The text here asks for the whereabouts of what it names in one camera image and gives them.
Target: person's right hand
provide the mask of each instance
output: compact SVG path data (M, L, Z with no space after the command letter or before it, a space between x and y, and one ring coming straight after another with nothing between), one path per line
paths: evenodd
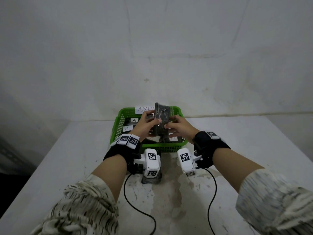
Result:
M188 140L188 142L194 144L193 138L195 135L200 132L200 130L196 129L192 126L185 118L180 117L178 115L171 116L170 119L175 119L173 122L169 122L168 124L164 125L164 128L169 128L168 131L170 134L169 137L177 137L182 136Z

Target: white and black patterned shirt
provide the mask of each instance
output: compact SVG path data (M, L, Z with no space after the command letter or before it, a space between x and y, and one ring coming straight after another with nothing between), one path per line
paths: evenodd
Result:
M313 234L313 193L267 169L242 182L236 209L260 234ZM116 234L118 208L95 175L65 189L65 196L31 234Z

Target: table surface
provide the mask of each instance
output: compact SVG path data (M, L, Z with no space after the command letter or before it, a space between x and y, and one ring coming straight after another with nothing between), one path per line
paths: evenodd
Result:
M189 118L200 130L220 135L236 152L313 190L313 163L265 117ZM86 178L108 150L113 121L72 122L41 162L0 220L5 234L29 234L68 185ZM157 221L155 234L211 234L207 209L215 185L204 170L195 177L182 174L176 154L162 154L162 182L142 185L141 175L131 176L126 195L138 209ZM211 167L217 196L210 209L216 234L255 233L235 209L237 193ZM132 209L123 192L119 201L120 234L149 234L150 218Z

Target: black cable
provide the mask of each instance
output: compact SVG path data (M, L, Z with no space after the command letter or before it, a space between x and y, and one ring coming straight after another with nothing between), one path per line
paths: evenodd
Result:
M209 211L210 211L211 204L213 203L213 200L215 199L216 192L217 192L217 184L216 184L216 180L215 180L215 178L214 178L213 174L212 174L212 173L211 173L208 169L206 169L206 168L202 168L202 167L196 167L196 169L204 169L204 170L206 170L208 173L210 173L210 174L211 174L211 176L212 176L212 177L213 177L213 179L214 179L214 183L215 183L215 193L214 193L213 199L211 200L211 203L210 203L209 208L208 208L208 221L209 221L209 225L210 225L210 228L211 228L211 230L212 230L212 233L215 235L215 233L214 233L214 231L213 231L213 228L212 228L212 226L211 226L211 223L210 223Z
M152 234L154 234L154 232L155 232L156 229L157 229L157 228L156 228L156 227L157 227L157 226L156 226L157 223L156 223L155 218L152 217L150 214L146 214L146 213L140 211L139 209L135 208L135 207L128 201L128 199L126 198L126 194L125 194L125 185L126 185L126 182L127 182L128 178L130 178L131 175L132 175L132 174L130 174L130 175L126 178L125 183L124 183L124 197L125 197L127 203L129 203L129 205L130 205L131 207L133 207L133 208L134 208L135 210L137 210L138 212L140 212L140 213L142 213L142 214L144 214L144 215L147 215L148 217L150 217L150 218L153 219L153 221L154 221L154 229L153 229L152 233L149 234L149 235L152 235Z
M210 173L211 174L211 176L213 177L213 180L214 180L214 183L215 183L215 193L214 193L214 196L213 196L213 199L211 200L211 202L210 202L210 205L209 205L209 208L208 208L208 222L209 222L209 225L210 225L210 229L211 229L211 231L212 231L212 233L215 235L215 233L214 233L214 231L213 231L213 228L212 228L212 226L211 226L211 223L210 223L210 218L209 218L209 211L210 211L210 208L211 208L211 205L212 205L212 203L213 203L213 200L215 199L215 196L216 196L216 192L217 192L217 184L216 184L216 180L215 180L215 178L214 178L214 176L213 176L213 174L208 170L208 169L206 169L206 168L202 168L202 167L196 167L196 169L204 169L204 170L206 170L208 173ZM126 180L125 180L125 182L124 182L124 197L125 197L125 199L126 199L126 201L127 201L127 203L131 206L131 207L133 207L135 210L137 210L139 213L142 213L142 214L144 214L144 215L146 215L146 216L148 216L148 217L150 217L150 218L152 218L153 219L153 221L154 221L154 229L153 229L153 231L152 231L152 233L150 233L149 235L153 235L154 234L154 232L156 231L156 225L157 225L157 223L156 223L156 220L155 220L155 218L154 217L152 217L150 214L146 214L146 213L144 213L144 212L142 212L142 211L140 211L139 209L137 209L137 208L135 208L129 201L128 201L128 199L127 199L127 197L126 197L126 194L125 194L125 186L126 186L126 182L127 182L127 180L128 180L128 178L130 178L130 176L131 176L132 174L130 174L127 178L126 178Z

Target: white tracker device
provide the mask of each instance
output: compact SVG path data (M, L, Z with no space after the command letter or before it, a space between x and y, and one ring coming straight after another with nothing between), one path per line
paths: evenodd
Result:
M177 151L178 160L180 166L182 167L182 172L186 176L196 175L196 167L194 166L195 161L198 161L202 158L202 155L195 156L194 153L191 153L189 149L183 148Z
M141 159L134 159L134 163L143 164L143 175L146 178L157 177L161 167L161 159L155 149L146 149Z

